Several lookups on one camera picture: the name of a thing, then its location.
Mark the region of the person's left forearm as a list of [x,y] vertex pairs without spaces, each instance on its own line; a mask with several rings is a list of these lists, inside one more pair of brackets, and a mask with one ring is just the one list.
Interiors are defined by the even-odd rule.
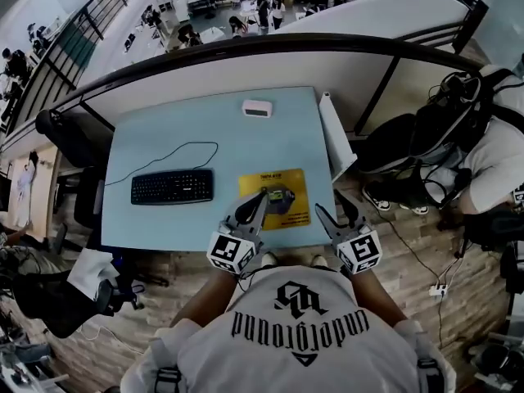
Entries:
[[228,308],[237,287],[237,277],[229,272],[215,269],[203,287],[175,315],[173,328],[184,319],[204,327],[218,318]]

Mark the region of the white paper sheet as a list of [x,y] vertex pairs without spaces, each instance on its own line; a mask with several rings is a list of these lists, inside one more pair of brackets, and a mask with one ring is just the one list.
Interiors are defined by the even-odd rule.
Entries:
[[113,286],[116,285],[120,274],[111,263],[112,260],[113,255],[109,252],[84,248],[75,261],[67,282],[86,297],[94,299],[102,282],[107,280]]

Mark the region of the light blue white-legged table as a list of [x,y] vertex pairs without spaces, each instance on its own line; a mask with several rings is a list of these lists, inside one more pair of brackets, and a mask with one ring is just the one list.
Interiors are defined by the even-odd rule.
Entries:
[[[245,116],[245,100],[273,104],[270,118]],[[180,206],[136,206],[134,175],[204,166],[214,199]],[[238,178],[302,169],[310,206],[336,210],[314,90],[262,89],[199,97],[128,113],[115,129],[106,172],[102,243],[155,251],[205,251],[239,197]]]

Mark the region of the person's white printed shirt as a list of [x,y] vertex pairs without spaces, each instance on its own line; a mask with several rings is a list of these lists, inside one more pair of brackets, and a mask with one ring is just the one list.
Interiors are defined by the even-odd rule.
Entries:
[[204,327],[158,330],[120,393],[455,393],[456,373],[420,323],[389,326],[358,305],[350,276],[275,266],[237,282]]

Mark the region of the black white-rimmed chair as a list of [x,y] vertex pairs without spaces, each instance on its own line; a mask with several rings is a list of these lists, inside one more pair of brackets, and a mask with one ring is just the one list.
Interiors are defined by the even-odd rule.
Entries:
[[415,123],[414,114],[403,114],[373,130],[355,148],[357,169],[363,174],[387,174],[419,162],[411,152]]

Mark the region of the yellow mat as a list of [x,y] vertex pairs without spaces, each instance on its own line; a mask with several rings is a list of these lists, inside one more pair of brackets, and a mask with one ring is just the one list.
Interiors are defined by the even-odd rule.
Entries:
[[273,231],[310,224],[309,200],[302,169],[286,169],[238,178],[241,197],[265,189],[269,204],[263,230]]

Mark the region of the white digital clock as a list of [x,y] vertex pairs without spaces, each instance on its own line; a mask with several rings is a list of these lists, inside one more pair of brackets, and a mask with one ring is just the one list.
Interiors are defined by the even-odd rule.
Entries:
[[273,104],[267,101],[245,100],[242,103],[242,112],[245,116],[268,119],[273,114]]

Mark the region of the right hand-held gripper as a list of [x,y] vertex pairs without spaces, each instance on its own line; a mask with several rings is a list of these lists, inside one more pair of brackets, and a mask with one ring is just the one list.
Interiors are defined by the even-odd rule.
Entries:
[[345,196],[338,189],[334,195],[348,219],[352,232],[348,237],[343,237],[345,227],[339,225],[328,211],[316,203],[315,213],[320,220],[327,235],[331,238],[336,256],[343,263],[349,275],[356,275],[378,265],[383,252],[376,230],[362,233],[367,225],[361,203],[353,196]]

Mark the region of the person's right forearm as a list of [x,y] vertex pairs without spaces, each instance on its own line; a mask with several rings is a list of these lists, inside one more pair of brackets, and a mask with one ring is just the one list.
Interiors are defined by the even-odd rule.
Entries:
[[392,328],[408,319],[371,269],[350,275],[350,281],[358,305],[374,313]]

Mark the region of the white cloth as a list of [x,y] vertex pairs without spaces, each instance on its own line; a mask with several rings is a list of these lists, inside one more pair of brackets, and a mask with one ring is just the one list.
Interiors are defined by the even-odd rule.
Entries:
[[30,152],[28,163],[24,166],[20,177],[17,179],[17,207],[15,225],[19,228],[24,228],[29,224],[32,183],[34,181],[38,160],[38,153],[36,151]]

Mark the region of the black computer keyboard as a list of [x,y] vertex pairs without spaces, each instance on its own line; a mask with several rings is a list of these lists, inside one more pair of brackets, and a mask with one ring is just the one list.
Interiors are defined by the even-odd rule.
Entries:
[[214,199],[211,169],[179,169],[133,177],[130,201],[136,206],[184,205]]

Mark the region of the black high-back office chair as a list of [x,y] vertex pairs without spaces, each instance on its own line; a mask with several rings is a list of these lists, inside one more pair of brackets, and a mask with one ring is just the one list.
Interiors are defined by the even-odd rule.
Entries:
[[80,171],[57,179],[56,207],[64,196],[75,195],[74,219],[85,228],[95,229],[102,217],[103,183],[108,155],[88,139],[72,119],[43,110],[35,119],[35,128],[46,136],[69,163]]

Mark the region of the beige partition with black rail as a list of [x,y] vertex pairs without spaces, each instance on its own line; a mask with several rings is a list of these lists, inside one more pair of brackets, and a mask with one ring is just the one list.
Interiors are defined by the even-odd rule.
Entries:
[[117,70],[51,108],[80,107],[107,129],[128,111],[194,97],[310,86],[335,94],[351,119],[363,114],[394,57],[453,70],[481,63],[434,47],[354,34],[271,34],[176,51]]

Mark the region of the black metal railing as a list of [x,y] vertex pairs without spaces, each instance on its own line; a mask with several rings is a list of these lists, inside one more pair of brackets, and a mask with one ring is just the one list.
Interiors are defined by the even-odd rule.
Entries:
[[28,118],[73,92],[106,30],[129,1],[89,0],[78,9],[58,30],[14,110]]

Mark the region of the light wooden desk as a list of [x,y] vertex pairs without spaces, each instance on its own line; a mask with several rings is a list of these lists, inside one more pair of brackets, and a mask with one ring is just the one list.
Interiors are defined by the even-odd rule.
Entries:
[[[61,153],[58,148],[49,143],[36,149],[38,164],[35,168],[34,178],[30,190],[26,192],[23,203],[26,205],[28,220],[31,227],[28,234],[32,237],[42,239],[47,237],[52,225],[52,211],[54,203],[54,192],[56,180],[61,163]],[[25,166],[29,164],[29,156],[21,156],[11,162],[11,190],[5,225],[9,228],[19,229],[25,225],[20,220],[20,191],[17,183],[25,172]]]

